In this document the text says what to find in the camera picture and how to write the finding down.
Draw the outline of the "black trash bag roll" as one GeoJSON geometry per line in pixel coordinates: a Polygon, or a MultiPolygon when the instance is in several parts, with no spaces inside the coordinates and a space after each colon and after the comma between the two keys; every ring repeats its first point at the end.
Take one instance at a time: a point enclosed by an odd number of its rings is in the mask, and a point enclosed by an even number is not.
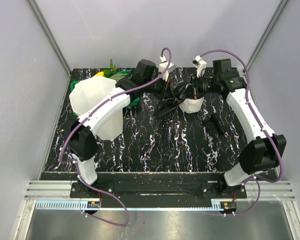
{"type": "Polygon", "coordinates": [[[224,135],[226,133],[224,124],[215,113],[211,114],[211,116],[203,120],[202,124],[209,134],[218,133],[220,135],[224,135]]]}

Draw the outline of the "white translucent trash bin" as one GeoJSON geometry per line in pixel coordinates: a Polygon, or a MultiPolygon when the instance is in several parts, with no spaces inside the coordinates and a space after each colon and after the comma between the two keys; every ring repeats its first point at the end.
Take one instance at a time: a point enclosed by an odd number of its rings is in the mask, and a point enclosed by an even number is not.
{"type": "MultiPolygon", "coordinates": [[[[69,95],[73,112],[81,116],[93,109],[116,86],[116,81],[103,76],[93,76],[78,82],[69,95]]],[[[97,132],[103,141],[113,141],[123,131],[123,111],[115,113],[97,132]]]]}

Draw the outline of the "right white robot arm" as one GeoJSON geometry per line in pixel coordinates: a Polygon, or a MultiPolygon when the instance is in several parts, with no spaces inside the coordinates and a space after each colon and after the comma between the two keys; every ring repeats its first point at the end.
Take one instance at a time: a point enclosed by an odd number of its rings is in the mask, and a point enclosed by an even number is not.
{"type": "Polygon", "coordinates": [[[239,154],[239,162],[226,171],[217,186],[218,194],[229,198],[236,191],[236,186],[255,175],[281,166],[287,140],[284,135],[277,135],[266,123],[257,109],[248,90],[248,83],[234,69],[229,58],[213,61],[212,75],[204,77],[207,63],[201,56],[192,61],[196,75],[194,96],[205,93],[218,93],[234,111],[248,142],[239,154]]]}

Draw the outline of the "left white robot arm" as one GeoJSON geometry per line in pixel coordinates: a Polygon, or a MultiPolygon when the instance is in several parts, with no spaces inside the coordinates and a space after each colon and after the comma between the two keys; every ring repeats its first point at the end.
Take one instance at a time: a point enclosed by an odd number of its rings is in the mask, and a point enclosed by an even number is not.
{"type": "Polygon", "coordinates": [[[131,71],[131,77],[119,80],[101,101],[76,118],[70,125],[70,132],[62,147],[62,152],[65,148],[69,148],[73,154],[72,162],[76,166],[77,178],[82,182],[80,190],[86,197],[96,196],[99,190],[99,186],[95,183],[98,179],[94,164],[94,156],[98,147],[95,137],[106,122],[115,114],[121,113],[123,108],[136,98],[144,92],[153,93],[155,84],[159,80],[164,83],[168,81],[168,69],[172,62],[163,56],[160,60],[159,75],[156,78],[151,79],[156,68],[155,63],[142,59],[131,71]]]}

